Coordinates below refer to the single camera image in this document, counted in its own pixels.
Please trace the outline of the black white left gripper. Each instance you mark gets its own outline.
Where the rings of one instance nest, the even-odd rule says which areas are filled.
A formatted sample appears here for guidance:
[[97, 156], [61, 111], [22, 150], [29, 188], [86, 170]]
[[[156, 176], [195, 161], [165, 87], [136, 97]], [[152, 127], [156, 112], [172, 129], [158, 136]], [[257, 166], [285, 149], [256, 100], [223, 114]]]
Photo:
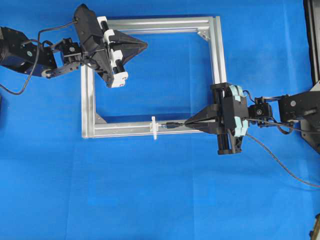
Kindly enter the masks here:
[[124, 65], [148, 48], [148, 44], [119, 30], [109, 28], [106, 17], [89, 16], [86, 19], [86, 51], [90, 64], [109, 88], [126, 84], [128, 72]]

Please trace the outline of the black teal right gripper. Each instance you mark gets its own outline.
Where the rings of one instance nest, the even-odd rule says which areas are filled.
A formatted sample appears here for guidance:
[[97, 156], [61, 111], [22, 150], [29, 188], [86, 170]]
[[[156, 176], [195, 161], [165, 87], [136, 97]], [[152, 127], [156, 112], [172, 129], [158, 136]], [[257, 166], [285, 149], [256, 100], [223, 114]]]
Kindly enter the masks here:
[[212, 84], [215, 104], [210, 104], [185, 121], [187, 128], [217, 135], [218, 154], [242, 152], [243, 138], [248, 132], [247, 99], [239, 85], [227, 82]]

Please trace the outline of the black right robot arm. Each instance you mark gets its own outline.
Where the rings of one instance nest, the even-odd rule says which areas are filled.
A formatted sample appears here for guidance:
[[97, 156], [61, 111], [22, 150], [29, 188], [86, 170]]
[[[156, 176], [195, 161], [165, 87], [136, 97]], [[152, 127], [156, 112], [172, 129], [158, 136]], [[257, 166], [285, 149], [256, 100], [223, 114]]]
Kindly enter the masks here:
[[312, 89], [295, 95], [258, 97], [248, 106], [250, 96], [239, 85], [227, 82], [211, 85], [213, 103], [185, 121], [187, 128], [217, 136], [218, 154], [242, 151], [243, 137], [250, 124], [287, 127], [300, 123], [302, 138], [320, 151], [320, 92]]

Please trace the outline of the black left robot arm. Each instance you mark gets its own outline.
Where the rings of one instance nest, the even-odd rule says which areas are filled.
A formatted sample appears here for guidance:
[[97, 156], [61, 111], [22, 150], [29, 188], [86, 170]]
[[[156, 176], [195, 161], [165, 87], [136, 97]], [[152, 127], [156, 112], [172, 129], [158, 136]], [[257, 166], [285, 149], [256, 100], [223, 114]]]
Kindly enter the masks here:
[[47, 79], [55, 78], [79, 67], [96, 72], [109, 88], [123, 87], [128, 79], [124, 65], [147, 49], [142, 40], [110, 29], [105, 16], [98, 17], [102, 42], [88, 51], [71, 38], [58, 43], [29, 39], [23, 32], [1, 27], [0, 65], [14, 72]]

